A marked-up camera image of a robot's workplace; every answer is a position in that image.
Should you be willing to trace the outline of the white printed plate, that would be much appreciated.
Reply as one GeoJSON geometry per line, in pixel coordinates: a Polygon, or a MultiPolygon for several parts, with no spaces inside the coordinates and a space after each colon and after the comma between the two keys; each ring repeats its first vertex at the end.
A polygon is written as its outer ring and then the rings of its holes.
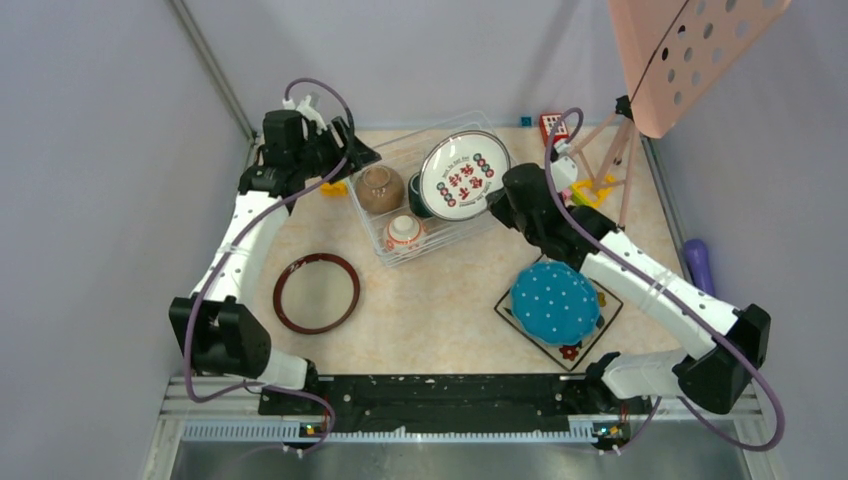
{"type": "Polygon", "coordinates": [[[423,160],[423,201],[439,219],[472,219],[487,209],[486,195],[502,187],[502,176],[511,166],[508,149],[496,135],[483,130],[457,132],[423,160]]]}

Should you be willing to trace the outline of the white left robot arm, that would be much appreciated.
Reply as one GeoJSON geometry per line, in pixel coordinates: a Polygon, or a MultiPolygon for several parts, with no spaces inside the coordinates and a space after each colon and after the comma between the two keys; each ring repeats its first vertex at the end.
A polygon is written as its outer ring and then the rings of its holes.
{"type": "Polygon", "coordinates": [[[252,312],[259,277],[278,231],[296,201],[317,187],[343,180],[380,160],[356,137],[352,113],[326,120],[307,95],[286,98],[263,119],[256,160],[241,174],[234,211],[210,267],[168,317],[183,354],[184,374],[211,373],[282,387],[297,413],[319,404],[320,386],[308,360],[272,344],[252,312]]]}

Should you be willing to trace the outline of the orange patterned bowl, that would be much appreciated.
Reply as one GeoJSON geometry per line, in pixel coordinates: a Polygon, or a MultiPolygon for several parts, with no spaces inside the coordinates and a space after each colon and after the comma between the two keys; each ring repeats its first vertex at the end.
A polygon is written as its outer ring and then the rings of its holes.
{"type": "Polygon", "coordinates": [[[403,254],[419,248],[427,237],[423,222],[411,214],[393,217],[383,230],[383,243],[391,254],[403,254]]]}

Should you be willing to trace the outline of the dark green mug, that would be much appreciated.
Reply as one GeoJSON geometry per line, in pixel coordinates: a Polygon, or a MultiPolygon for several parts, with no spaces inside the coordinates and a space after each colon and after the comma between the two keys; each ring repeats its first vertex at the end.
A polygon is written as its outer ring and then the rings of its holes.
{"type": "Polygon", "coordinates": [[[433,214],[423,201],[420,188],[420,172],[413,174],[407,183],[407,197],[409,209],[413,215],[421,219],[432,218],[433,214]]]}

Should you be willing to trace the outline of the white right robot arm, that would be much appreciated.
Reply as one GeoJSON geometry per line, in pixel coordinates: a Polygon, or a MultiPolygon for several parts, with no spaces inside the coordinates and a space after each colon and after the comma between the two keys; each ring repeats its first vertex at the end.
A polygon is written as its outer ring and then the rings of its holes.
{"type": "Polygon", "coordinates": [[[589,404],[612,412],[626,399],[680,397],[726,414],[751,383],[762,383],[771,319],[757,305],[733,306],[696,288],[651,258],[613,220],[554,196],[555,164],[510,168],[488,207],[543,258],[521,271],[510,291],[512,314],[545,344],[580,342],[600,315],[604,286],[662,325],[678,348],[605,355],[590,368],[589,404]]]}

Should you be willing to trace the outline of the brown speckled bowl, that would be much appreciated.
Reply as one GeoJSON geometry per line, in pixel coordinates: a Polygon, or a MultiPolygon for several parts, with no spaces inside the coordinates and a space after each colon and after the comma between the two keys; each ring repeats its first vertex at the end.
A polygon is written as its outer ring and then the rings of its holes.
{"type": "Polygon", "coordinates": [[[405,184],[396,170],[375,165],[365,169],[359,176],[355,193],[360,206],[366,212],[380,215],[402,205],[405,184]]]}

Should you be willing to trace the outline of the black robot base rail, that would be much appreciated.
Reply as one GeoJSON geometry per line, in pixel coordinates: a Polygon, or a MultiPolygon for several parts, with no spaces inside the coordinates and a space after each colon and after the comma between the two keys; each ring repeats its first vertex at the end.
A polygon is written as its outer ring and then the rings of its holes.
{"type": "Polygon", "coordinates": [[[579,415],[646,414],[647,400],[620,400],[598,380],[561,374],[336,375],[308,381],[318,402],[263,390],[264,416],[336,414],[336,433],[565,432],[579,415]]]}

